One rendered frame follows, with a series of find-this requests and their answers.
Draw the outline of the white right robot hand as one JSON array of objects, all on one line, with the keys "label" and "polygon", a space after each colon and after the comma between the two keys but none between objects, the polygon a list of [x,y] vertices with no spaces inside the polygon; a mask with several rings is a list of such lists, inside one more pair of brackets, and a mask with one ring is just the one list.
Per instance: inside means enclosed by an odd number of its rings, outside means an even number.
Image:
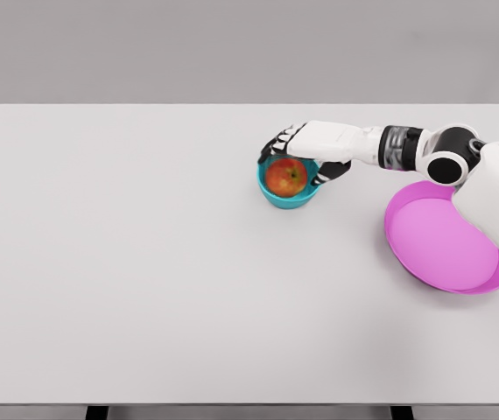
[{"label": "white right robot hand", "polygon": [[262,148],[257,162],[263,164],[274,155],[320,162],[317,174],[309,181],[311,186],[325,184],[345,174],[354,159],[366,163],[377,160],[365,130],[321,121],[292,125],[279,132]]}]

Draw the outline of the red apple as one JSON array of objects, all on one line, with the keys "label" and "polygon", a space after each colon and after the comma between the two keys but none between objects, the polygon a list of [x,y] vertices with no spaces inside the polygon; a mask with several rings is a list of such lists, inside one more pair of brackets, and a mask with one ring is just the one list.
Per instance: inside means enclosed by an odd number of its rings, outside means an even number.
[{"label": "red apple", "polygon": [[271,193],[281,198],[291,198],[306,188],[307,169],[295,158],[276,159],[266,169],[264,181]]}]

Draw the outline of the blue bowl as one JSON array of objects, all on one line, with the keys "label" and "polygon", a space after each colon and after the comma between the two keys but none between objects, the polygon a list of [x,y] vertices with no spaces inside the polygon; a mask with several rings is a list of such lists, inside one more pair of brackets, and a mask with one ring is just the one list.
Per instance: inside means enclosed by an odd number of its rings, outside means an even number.
[{"label": "blue bowl", "polygon": [[275,207],[280,209],[296,209],[307,204],[319,191],[318,185],[313,185],[312,180],[318,174],[319,164],[314,160],[296,157],[300,160],[307,169],[307,182],[306,188],[298,195],[291,198],[281,198],[268,190],[265,185],[264,175],[268,166],[276,159],[280,158],[295,158],[287,156],[270,156],[265,159],[259,159],[257,163],[257,183],[263,196]]}]

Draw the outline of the pink plate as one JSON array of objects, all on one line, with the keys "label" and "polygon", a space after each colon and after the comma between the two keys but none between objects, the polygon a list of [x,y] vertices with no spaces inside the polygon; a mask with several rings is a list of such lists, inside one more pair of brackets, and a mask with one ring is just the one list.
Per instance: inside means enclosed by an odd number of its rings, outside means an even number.
[{"label": "pink plate", "polygon": [[390,200],[384,233],[391,251],[414,277],[435,289],[477,295],[499,290],[499,249],[465,221],[454,189],[420,181]]}]

